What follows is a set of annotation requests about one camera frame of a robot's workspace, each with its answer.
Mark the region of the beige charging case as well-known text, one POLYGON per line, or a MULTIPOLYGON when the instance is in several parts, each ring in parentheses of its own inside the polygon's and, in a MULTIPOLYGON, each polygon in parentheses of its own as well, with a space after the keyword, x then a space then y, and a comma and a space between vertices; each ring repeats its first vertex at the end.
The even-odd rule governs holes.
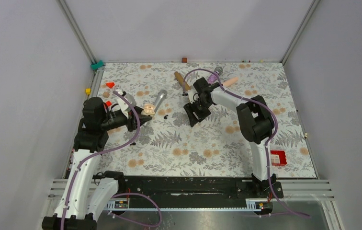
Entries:
POLYGON ((141 115, 153 117, 155 115, 155 109, 156 107, 153 104, 147 103, 143 106, 141 115))

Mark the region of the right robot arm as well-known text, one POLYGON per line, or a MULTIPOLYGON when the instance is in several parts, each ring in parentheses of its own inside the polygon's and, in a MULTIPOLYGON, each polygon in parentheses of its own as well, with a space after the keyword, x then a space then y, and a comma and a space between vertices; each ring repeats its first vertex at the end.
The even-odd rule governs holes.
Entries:
POLYGON ((212 105, 222 105, 238 116, 240 132, 249 142, 252 157, 252 190, 258 197, 283 198, 280 183, 271 172, 270 142, 278 126, 275 115, 267 107, 263 97, 245 98, 233 93, 220 83, 209 84, 205 78, 198 79, 192 90, 183 90, 189 102, 183 107, 193 127, 202 122, 211 112, 212 105))

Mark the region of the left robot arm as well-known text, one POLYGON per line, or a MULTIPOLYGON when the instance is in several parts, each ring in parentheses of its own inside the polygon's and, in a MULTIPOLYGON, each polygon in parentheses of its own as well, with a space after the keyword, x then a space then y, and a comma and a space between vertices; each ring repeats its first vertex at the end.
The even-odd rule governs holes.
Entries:
POLYGON ((132 98, 119 97, 118 110, 110 110, 99 97, 87 99, 83 104, 79 130, 74 139, 71 173, 58 206, 52 216, 43 218, 44 230, 95 230, 97 220, 112 196, 126 192, 122 172, 106 171, 92 195, 89 189, 93 173, 104 153, 108 131, 126 127, 129 132, 140 131, 152 119, 144 115, 132 98))

